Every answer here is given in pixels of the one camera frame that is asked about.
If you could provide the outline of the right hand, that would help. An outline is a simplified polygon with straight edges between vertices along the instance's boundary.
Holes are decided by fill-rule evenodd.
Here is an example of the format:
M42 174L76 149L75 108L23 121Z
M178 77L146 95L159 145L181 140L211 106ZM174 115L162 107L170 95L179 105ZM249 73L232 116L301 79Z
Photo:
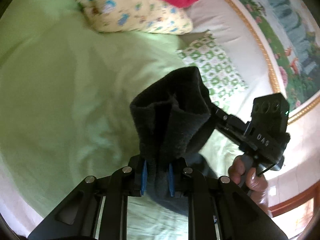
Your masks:
M237 156L228 169L228 175L234 183L239 185L241 176L244 175L245 172L245 165L241 160L241 157ZM252 192L251 199L264 211L264 213L266 213L269 217L272 217L272 214L268 208L268 182L265 177L257 176L256 168L252 167L247 173L245 183Z

